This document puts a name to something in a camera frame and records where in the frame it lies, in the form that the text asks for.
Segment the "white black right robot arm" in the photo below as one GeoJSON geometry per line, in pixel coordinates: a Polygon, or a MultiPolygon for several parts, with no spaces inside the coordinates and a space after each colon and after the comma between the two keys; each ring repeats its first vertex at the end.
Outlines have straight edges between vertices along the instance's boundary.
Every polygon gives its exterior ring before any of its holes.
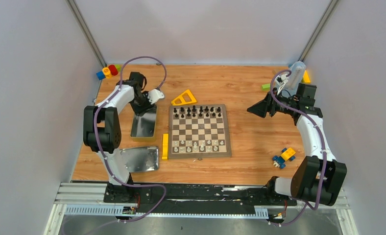
{"type": "Polygon", "coordinates": [[[332,206],[335,204],[347,167],[336,160],[328,147],[323,131],[323,115],[315,107],[316,86],[299,83],[296,94],[283,97],[277,92],[247,108],[249,113],[261,118],[277,112],[288,114],[300,132],[305,158],[292,178],[273,176],[267,183],[265,198],[278,204],[286,197],[332,206]]]}

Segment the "small yellow rectangular block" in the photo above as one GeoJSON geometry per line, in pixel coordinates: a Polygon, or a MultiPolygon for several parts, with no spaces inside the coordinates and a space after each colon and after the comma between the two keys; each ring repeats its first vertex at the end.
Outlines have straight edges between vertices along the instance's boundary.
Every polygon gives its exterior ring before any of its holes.
{"type": "Polygon", "coordinates": [[[168,133],[163,134],[163,140],[162,140],[162,145],[163,146],[168,146],[169,144],[169,135],[168,133]]]}

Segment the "wooden chess board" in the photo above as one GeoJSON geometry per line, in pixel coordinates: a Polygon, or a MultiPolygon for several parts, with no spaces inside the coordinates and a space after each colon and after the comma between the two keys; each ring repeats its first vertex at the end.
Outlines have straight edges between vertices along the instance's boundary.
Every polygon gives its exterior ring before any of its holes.
{"type": "Polygon", "coordinates": [[[204,159],[204,158],[230,158],[232,156],[229,124],[226,106],[224,104],[204,104],[211,106],[221,106],[223,108],[223,118],[201,118],[201,119],[173,119],[170,117],[169,112],[169,152],[168,159],[204,159]],[[200,148],[200,142],[206,141],[204,146],[207,147],[207,141],[212,141],[212,152],[193,152],[193,142],[198,141],[198,147],[200,148]],[[214,140],[218,140],[218,152],[214,152],[213,145],[214,140]],[[179,141],[178,146],[174,146],[173,142],[179,141]],[[181,147],[180,141],[185,141],[185,152],[177,153],[173,152],[174,147],[181,147]],[[187,146],[186,142],[192,141],[192,146],[187,146]],[[225,145],[219,145],[220,141],[225,141],[225,145]],[[186,147],[191,147],[190,153],[186,152],[186,147]]]}

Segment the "yellow arch block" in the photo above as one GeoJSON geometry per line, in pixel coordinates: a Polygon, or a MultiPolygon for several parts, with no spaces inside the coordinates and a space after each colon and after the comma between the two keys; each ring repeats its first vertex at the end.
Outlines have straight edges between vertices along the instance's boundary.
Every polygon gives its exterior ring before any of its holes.
{"type": "Polygon", "coordinates": [[[167,161],[168,160],[168,152],[169,152],[168,145],[165,144],[165,145],[162,146],[162,148],[163,149],[162,149],[162,157],[161,157],[161,159],[163,161],[167,161]]]}

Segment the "yellow triangle frame block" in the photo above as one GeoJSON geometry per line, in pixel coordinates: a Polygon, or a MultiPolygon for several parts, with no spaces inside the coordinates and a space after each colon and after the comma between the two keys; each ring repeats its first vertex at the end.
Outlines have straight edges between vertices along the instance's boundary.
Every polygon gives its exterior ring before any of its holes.
{"type": "Polygon", "coordinates": [[[192,94],[190,89],[185,90],[180,95],[178,95],[175,99],[171,101],[171,105],[174,106],[182,106],[182,105],[190,105],[196,104],[197,100],[195,96],[192,94]]]}

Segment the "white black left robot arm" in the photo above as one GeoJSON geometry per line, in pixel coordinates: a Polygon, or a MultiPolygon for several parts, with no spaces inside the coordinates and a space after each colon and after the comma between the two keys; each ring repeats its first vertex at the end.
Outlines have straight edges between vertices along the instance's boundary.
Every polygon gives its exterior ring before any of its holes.
{"type": "Polygon", "coordinates": [[[131,72],[129,78],[119,81],[113,92],[97,105],[84,108],[83,143],[90,147],[103,161],[109,175],[108,182],[117,188],[117,197],[130,202],[135,197],[135,189],[128,184],[131,178],[125,166],[120,166],[121,126],[119,114],[129,104],[137,116],[142,116],[155,107],[144,91],[146,77],[139,72],[131,72]]]}

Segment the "gold tin with white pieces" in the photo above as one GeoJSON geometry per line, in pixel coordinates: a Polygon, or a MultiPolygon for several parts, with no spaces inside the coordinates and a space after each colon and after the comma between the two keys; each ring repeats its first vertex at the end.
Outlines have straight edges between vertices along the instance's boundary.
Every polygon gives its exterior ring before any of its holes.
{"type": "Polygon", "coordinates": [[[148,110],[142,116],[134,115],[131,125],[130,137],[135,142],[155,141],[157,120],[157,106],[148,110]]]}

